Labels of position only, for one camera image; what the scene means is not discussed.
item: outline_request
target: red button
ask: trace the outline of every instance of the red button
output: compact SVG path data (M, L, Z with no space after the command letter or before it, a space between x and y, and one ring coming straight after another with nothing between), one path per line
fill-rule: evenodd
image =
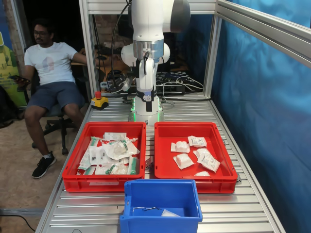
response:
M102 98L102 92L101 91L96 91L95 92L95 98L100 100Z

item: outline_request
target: man's right hand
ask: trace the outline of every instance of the man's right hand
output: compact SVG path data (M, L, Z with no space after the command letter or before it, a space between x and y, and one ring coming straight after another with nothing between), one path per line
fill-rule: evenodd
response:
M30 84L30 80L25 80L25 79L16 79L14 82L19 86L19 87L24 87Z

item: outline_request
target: white t-shirt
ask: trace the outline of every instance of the white t-shirt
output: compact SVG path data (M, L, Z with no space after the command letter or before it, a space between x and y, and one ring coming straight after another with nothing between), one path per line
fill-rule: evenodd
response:
M77 51L66 43L53 43L51 47L29 47L25 53L25 66L38 71L40 85L53 82L74 82L70 60Z

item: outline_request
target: brick wall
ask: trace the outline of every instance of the brick wall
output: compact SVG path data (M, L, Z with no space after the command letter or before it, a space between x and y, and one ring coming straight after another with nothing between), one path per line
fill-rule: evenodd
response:
M98 37L101 44L111 47L111 40L113 30L115 28L118 18L117 15L101 15L95 16L96 27L98 31ZM115 43L114 48L123 47L129 45L133 42L132 39L129 39L124 36L119 36L118 28L115 34Z
M19 39L17 26L14 19L13 9L10 0L2 0L4 12L6 15L6 22L9 28L10 39L12 43L13 52L15 54L19 74L22 75L25 69L24 66L24 52Z

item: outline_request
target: blue curtain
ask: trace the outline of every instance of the blue curtain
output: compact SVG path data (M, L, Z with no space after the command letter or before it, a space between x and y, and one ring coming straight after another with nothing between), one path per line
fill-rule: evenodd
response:
M310 0L233 2L310 27ZM215 104L289 233L311 232L311 69L223 22Z
M188 64L191 76L204 83L213 15L191 15L186 30L177 35L177 47Z

